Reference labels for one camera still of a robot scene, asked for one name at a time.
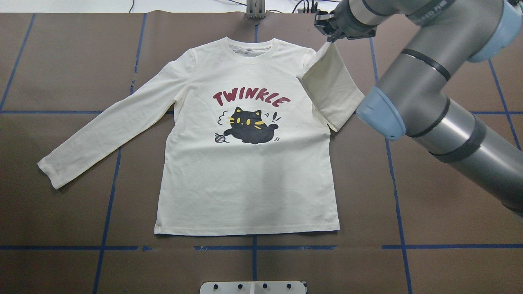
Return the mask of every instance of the black cable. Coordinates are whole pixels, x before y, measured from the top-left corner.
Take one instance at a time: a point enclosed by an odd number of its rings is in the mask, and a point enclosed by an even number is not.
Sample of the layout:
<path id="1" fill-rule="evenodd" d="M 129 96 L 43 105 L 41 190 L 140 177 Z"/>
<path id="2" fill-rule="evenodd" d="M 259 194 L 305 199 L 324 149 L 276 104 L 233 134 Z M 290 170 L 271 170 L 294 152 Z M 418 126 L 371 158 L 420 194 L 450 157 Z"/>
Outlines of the black cable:
<path id="1" fill-rule="evenodd" d="M 318 2 L 316 2 L 316 4 L 314 4 L 314 0 L 312 0 L 311 13 L 316 13 L 317 10 L 318 10 Z"/>
<path id="2" fill-rule="evenodd" d="M 243 3 L 240 3 L 240 2 L 236 2 L 236 1 L 233 1 L 233 0 L 227 0 L 227 1 L 234 2 L 234 3 L 236 3 L 236 4 L 241 4 L 241 5 L 243 5 L 243 6 L 247 6 L 247 4 L 243 4 Z"/>
<path id="3" fill-rule="evenodd" d="M 296 3 L 296 6 L 294 7 L 294 9 L 292 10 L 291 13 L 294 13 L 294 11 L 296 11 L 296 8 L 298 8 L 298 5 L 300 5 L 300 3 L 302 3 L 304 0 L 299 0 L 298 3 Z"/>

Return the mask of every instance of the folded sleeve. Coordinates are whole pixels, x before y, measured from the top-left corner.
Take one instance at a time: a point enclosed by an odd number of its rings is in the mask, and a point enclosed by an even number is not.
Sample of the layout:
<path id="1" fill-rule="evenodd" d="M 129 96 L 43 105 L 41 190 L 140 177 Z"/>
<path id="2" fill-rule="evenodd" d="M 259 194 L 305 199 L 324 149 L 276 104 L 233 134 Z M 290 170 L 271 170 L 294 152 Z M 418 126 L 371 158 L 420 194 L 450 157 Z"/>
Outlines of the folded sleeve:
<path id="1" fill-rule="evenodd" d="M 326 42 L 316 54 L 308 55 L 305 66 L 296 77 L 316 109 L 336 132 L 365 97 L 354 83 L 334 43 Z"/>
<path id="2" fill-rule="evenodd" d="M 44 157 L 38 166 L 49 176 L 53 187 L 59 189 L 155 124 L 181 99 L 195 66 L 193 51 L 185 52 Z"/>

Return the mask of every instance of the blue tape line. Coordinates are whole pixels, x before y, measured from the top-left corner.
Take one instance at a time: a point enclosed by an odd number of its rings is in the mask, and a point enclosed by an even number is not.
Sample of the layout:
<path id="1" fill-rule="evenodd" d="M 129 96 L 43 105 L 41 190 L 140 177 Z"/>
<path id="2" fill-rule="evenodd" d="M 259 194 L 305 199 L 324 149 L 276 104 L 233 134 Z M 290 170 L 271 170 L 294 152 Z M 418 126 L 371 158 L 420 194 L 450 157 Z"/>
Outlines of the blue tape line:
<path id="1" fill-rule="evenodd" d="M 90 115 L 100 114 L 102 110 L 2 110 L 0 113 L 16 115 Z"/>
<path id="2" fill-rule="evenodd" d="M 405 248 L 405 234 L 403 233 L 403 221 L 401 219 L 401 210 L 400 210 L 400 200 L 397 195 L 397 185 L 396 185 L 396 177 L 394 176 L 394 166 L 392 165 L 392 154 L 390 150 L 390 143 L 388 139 L 385 139 L 385 146 L 387 149 L 387 158 L 389 159 L 389 170 L 392 177 L 392 185 L 394 186 L 394 199 L 396 200 L 396 218 L 397 218 L 397 226 L 400 232 L 400 240 L 401 240 L 401 251 L 403 255 L 403 265 L 405 267 L 405 277 L 407 279 L 407 289 L 408 294 L 412 294 L 412 283 L 411 283 L 411 271 L 408 267 L 408 258 L 407 258 L 407 250 Z"/>
<path id="3" fill-rule="evenodd" d="M 336 245 L 256 245 L 256 250 L 334 250 Z M 233 251 L 233 250 L 252 250 L 253 246 L 194 246 L 195 251 L 205 251 L 205 250 L 224 250 L 224 251 Z"/>
<path id="4" fill-rule="evenodd" d="M 205 250 L 252 250 L 252 246 L 194 246 L 195 251 Z"/>
<path id="5" fill-rule="evenodd" d="M 136 80 L 132 80 L 132 82 L 131 82 L 131 89 L 129 90 L 130 95 L 132 95 L 134 93 L 134 84 L 135 83 L 136 83 Z"/>
<path id="6" fill-rule="evenodd" d="M 378 66 L 376 65 L 376 55 L 374 53 L 374 43 L 372 42 L 372 38 L 369 38 L 370 42 L 370 52 L 372 55 L 372 66 L 374 67 L 374 79 L 376 80 L 376 83 L 380 80 L 378 77 Z"/>
<path id="7" fill-rule="evenodd" d="M 101 240 L 100 255 L 98 256 L 98 266 L 96 267 L 95 284 L 93 286 L 93 294 L 98 291 L 98 282 L 100 281 L 101 265 L 104 260 L 105 243 L 107 241 L 107 232 L 109 231 L 109 221 L 111 219 L 112 202 L 115 198 L 116 179 L 120 170 L 120 160 L 122 157 L 122 147 L 118 148 L 118 157 L 116 158 L 115 174 L 112 178 L 111 195 L 109 196 L 109 205 L 107 206 L 107 215 L 105 217 L 104 235 Z"/>
<path id="8" fill-rule="evenodd" d="M 370 42 L 370 52 L 372 56 L 372 66 L 374 67 L 374 78 L 376 79 L 376 83 L 379 81 L 378 77 L 378 66 L 376 63 L 376 54 L 374 52 L 374 43 L 372 42 L 372 38 L 369 38 Z M 392 185 L 394 187 L 394 199 L 396 201 L 396 218 L 397 218 L 397 226 L 400 232 L 400 240 L 402 245 L 402 255 L 403 255 L 403 266 L 405 267 L 405 278 L 407 280 L 407 289 L 408 294 L 412 294 L 412 283 L 411 283 L 411 271 L 408 267 L 408 258 L 407 258 L 407 250 L 403 247 L 405 246 L 405 235 L 403 233 L 403 221 L 401 220 L 401 211 L 400 211 L 400 200 L 397 195 L 397 185 L 396 185 L 396 177 L 394 175 L 394 166 L 392 165 L 392 153 L 390 150 L 390 143 L 388 139 L 385 139 L 385 147 L 387 149 L 387 158 L 389 160 L 389 171 L 392 177 Z"/>
<path id="9" fill-rule="evenodd" d="M 491 249 L 491 248 L 523 248 L 523 244 L 429 244 L 429 245 L 383 245 L 385 250 L 399 249 Z"/>
<path id="10" fill-rule="evenodd" d="M 497 91 L 499 93 L 499 97 L 501 98 L 501 102 L 503 103 L 503 108 L 505 109 L 505 114 L 507 115 L 508 124 L 510 125 L 510 130 L 512 131 L 512 136 L 514 137 L 514 141 L 516 142 L 516 147 L 521 150 L 521 146 L 519 145 L 518 136 L 516 134 L 516 130 L 514 129 L 514 125 L 512 124 L 512 119 L 510 118 L 510 114 L 508 112 L 507 103 L 505 102 L 505 97 L 503 96 L 503 92 L 501 91 L 501 86 L 499 85 L 499 81 L 497 79 L 496 71 L 494 70 L 494 65 L 492 64 L 492 60 L 488 59 L 488 64 L 490 65 L 492 75 L 494 76 L 494 81 L 496 82 Z"/>
<path id="11" fill-rule="evenodd" d="M 258 280 L 258 236 L 253 235 L 253 281 Z"/>
<path id="12" fill-rule="evenodd" d="M 140 32 L 140 41 L 138 41 L 138 49 L 136 51 L 136 63 L 134 64 L 134 73 L 138 72 L 138 61 L 140 60 L 140 51 L 142 50 L 143 32 L 145 31 L 145 20 L 147 19 L 147 13 L 143 14 L 142 20 L 142 31 Z"/>
<path id="13" fill-rule="evenodd" d="M 24 48 L 27 43 L 27 39 L 29 38 L 29 34 L 31 33 L 31 28 L 33 22 L 35 22 L 36 13 L 33 13 L 33 16 L 31 17 L 31 22 L 29 23 L 29 27 L 27 28 L 26 36 L 24 37 L 24 41 L 22 42 L 22 46 L 20 47 L 20 51 L 18 51 L 18 56 L 16 57 L 15 66 L 13 66 L 13 70 L 11 71 L 11 76 L 9 77 L 9 80 L 7 81 L 7 85 L 5 87 L 4 96 L 2 97 L 2 101 L 0 102 L 0 110 L 4 108 L 5 100 L 7 99 L 7 94 L 9 93 L 9 88 L 11 87 L 11 83 L 13 82 L 13 78 L 15 77 L 16 68 L 18 68 L 18 63 L 20 62 L 20 58 L 22 57 L 22 52 L 24 51 Z"/>
<path id="14" fill-rule="evenodd" d="M 0 250 L 101 250 L 101 246 L 0 246 Z M 138 246 L 107 246 L 105 250 L 132 251 Z"/>

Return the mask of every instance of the long-sleeve t-shirt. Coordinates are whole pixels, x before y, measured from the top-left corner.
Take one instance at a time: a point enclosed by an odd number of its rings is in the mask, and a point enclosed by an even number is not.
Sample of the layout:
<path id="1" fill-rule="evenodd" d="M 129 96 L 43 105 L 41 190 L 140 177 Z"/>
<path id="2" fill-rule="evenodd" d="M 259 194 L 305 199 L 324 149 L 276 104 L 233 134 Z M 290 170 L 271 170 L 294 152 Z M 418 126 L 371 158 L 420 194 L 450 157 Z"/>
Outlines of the long-sleeve t-shirt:
<path id="1" fill-rule="evenodd" d="M 330 130 L 295 77 L 314 54 L 278 39 L 189 49 L 38 166 L 58 189 L 174 104 L 154 233 L 339 230 Z"/>

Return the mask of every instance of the blue joint cap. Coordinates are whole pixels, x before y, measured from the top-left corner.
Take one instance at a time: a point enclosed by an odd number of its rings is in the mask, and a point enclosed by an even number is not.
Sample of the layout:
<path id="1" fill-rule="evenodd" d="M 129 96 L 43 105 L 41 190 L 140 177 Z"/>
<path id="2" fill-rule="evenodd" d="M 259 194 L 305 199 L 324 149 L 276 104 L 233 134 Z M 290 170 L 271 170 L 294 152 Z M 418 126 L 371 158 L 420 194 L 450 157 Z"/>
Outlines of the blue joint cap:
<path id="1" fill-rule="evenodd" d="M 407 133 L 400 113 L 388 96 L 376 86 L 371 88 L 356 109 L 356 115 L 389 140 L 395 141 Z"/>
<path id="2" fill-rule="evenodd" d="M 521 29 L 521 15 L 506 0 L 503 2 L 503 12 L 496 31 L 487 44 L 478 53 L 472 55 L 468 61 L 481 62 L 495 56 L 518 35 Z"/>

